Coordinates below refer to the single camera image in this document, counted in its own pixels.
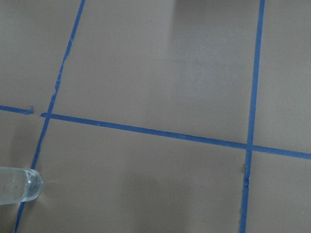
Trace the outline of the glass sauce bottle metal spout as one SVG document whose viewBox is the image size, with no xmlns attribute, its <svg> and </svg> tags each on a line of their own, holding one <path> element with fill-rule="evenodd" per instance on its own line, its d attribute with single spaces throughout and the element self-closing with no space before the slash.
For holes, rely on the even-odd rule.
<svg viewBox="0 0 311 233">
<path fill-rule="evenodd" d="M 0 204 L 35 200 L 43 189 L 41 175 L 33 169 L 0 168 Z"/>
</svg>

